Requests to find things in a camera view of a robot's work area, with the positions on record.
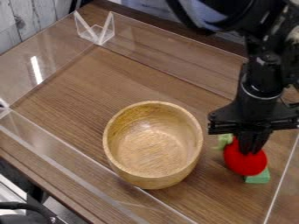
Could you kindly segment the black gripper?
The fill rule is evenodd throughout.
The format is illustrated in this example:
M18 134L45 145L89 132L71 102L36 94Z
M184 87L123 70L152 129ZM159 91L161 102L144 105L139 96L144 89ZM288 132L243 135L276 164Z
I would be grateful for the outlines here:
M299 128L299 107L291 108L277 101L283 91L280 87L263 92L252 85L239 84L233 101L208 114L208 133L237 134L243 155L263 149L273 130Z

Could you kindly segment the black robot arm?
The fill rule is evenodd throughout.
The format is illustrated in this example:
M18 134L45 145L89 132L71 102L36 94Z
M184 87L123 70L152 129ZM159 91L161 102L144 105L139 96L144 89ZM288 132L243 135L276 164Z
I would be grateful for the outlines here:
M181 23L196 32L236 32L244 37L243 63L233 101L209 112L208 133L231 133L241 154L257 153L276 130L299 129L299 3L295 0L195 0L192 18L180 0L165 0Z

